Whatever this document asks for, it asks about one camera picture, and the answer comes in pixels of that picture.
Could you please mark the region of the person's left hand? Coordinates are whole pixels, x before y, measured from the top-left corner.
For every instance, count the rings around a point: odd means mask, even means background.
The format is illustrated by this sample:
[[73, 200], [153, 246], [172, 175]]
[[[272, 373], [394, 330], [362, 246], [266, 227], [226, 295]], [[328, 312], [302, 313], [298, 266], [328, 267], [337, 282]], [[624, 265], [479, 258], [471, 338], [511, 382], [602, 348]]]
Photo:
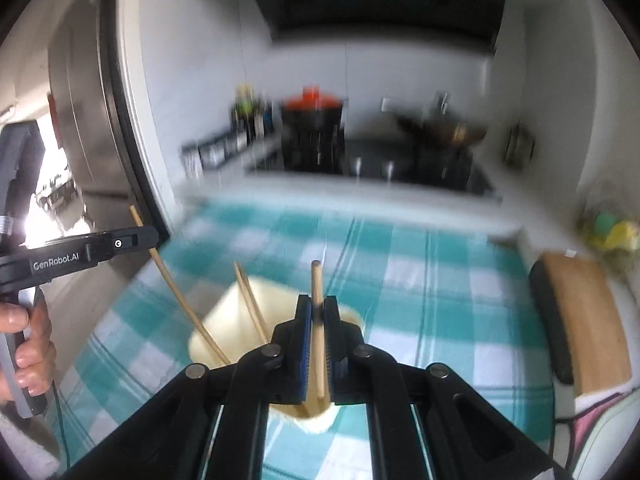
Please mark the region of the person's left hand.
[[31, 396], [40, 396], [50, 389], [56, 359], [51, 341], [51, 320], [42, 292], [36, 293], [32, 313], [17, 304], [2, 302], [1, 333], [14, 334], [23, 330], [29, 330], [29, 336], [16, 349], [16, 380]]

